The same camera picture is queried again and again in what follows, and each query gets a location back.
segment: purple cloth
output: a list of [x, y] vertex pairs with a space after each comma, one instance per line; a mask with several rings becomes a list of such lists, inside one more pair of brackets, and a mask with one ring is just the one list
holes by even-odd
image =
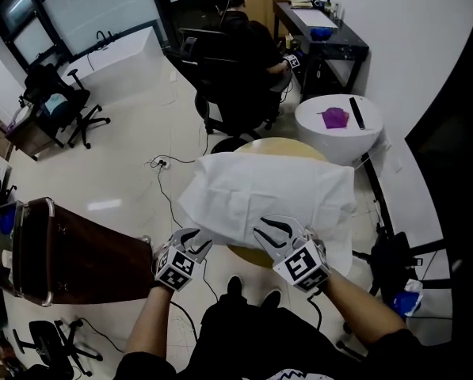
[[318, 112], [322, 114], [324, 124], [327, 129], [332, 128], [345, 128], [349, 121], [349, 113], [345, 112], [342, 108], [329, 107], [325, 112]]

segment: faucet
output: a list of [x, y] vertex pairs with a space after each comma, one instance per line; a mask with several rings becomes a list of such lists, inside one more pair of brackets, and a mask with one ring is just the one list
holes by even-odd
[[97, 31], [97, 34], [95, 36], [97, 37], [97, 41], [99, 41], [99, 34], [102, 34], [102, 38], [104, 38], [104, 44], [107, 45], [108, 41], [106, 40], [106, 35], [102, 31]]

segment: person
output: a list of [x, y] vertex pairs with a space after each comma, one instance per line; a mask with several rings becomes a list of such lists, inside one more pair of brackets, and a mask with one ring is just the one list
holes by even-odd
[[221, 17], [218, 31], [234, 38], [243, 59], [265, 71], [270, 85], [288, 68], [269, 30], [258, 21], [250, 21], [245, 14], [245, 0], [216, 0]]
[[323, 286], [328, 299], [368, 348], [362, 363], [338, 351], [320, 331], [291, 311], [278, 308], [278, 291], [260, 307], [249, 305], [242, 296], [242, 281], [233, 276], [227, 294], [205, 312], [189, 364], [179, 374], [166, 361], [173, 292], [167, 287], [153, 287], [115, 379], [317, 380], [410, 378], [411, 374], [418, 378], [420, 369], [414, 368], [422, 365], [425, 347], [399, 315], [333, 269]]

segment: round table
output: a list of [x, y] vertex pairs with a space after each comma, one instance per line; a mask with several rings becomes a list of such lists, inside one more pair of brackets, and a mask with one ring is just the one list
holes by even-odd
[[[351, 105], [354, 99], [364, 125], [359, 125]], [[349, 114], [344, 128], [328, 128], [322, 113], [341, 108]], [[383, 130], [380, 110], [366, 97], [332, 94], [314, 97], [301, 103], [295, 111], [299, 139], [322, 151], [331, 163], [351, 165], [368, 152]]]
[[[323, 154], [306, 143], [289, 138], [263, 138], [241, 146], [235, 152], [244, 154], [263, 154], [296, 156], [328, 162]], [[239, 257], [262, 268], [272, 268], [273, 259], [262, 249], [250, 249], [242, 246], [229, 245], [228, 248]]]

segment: shoe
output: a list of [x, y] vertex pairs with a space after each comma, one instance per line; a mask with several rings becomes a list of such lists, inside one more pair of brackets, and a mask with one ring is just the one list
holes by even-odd
[[268, 310], [278, 308], [281, 299], [282, 291], [273, 289], [266, 295], [265, 301], [261, 304], [261, 308]]
[[242, 289], [242, 279], [238, 275], [232, 276], [227, 284], [227, 293], [229, 295], [242, 295]]

